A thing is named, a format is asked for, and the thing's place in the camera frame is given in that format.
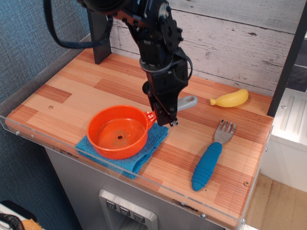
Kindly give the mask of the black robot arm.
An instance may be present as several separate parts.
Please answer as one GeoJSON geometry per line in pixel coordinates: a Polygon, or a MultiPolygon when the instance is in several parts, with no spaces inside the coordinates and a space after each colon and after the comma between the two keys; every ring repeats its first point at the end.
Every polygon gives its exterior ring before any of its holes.
{"type": "Polygon", "coordinates": [[[140,66],[158,125],[178,125],[178,96],[187,87],[193,64],[179,46],[182,29],[173,19],[166,0],[81,0],[83,7],[121,20],[128,27],[140,53],[140,66]]]}

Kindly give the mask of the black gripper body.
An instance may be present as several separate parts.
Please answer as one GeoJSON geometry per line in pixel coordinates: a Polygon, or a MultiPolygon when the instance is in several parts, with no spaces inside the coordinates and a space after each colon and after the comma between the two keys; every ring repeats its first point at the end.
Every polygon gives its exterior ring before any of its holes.
{"type": "Polygon", "coordinates": [[[165,110],[167,113],[177,112],[179,93],[188,85],[188,57],[175,56],[163,68],[142,64],[148,81],[143,85],[152,110],[165,110]]]}

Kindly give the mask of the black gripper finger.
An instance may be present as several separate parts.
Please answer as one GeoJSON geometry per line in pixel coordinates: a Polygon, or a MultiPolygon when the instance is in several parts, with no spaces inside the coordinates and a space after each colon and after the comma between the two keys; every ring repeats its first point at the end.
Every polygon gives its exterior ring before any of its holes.
{"type": "Polygon", "coordinates": [[[168,124],[168,119],[165,114],[165,110],[161,106],[161,104],[158,102],[158,100],[155,98],[153,94],[147,94],[152,111],[155,113],[156,121],[159,126],[164,126],[168,124]]]}
{"type": "Polygon", "coordinates": [[[159,99],[170,125],[177,122],[177,102],[178,99],[175,96],[163,96],[159,99]]]}

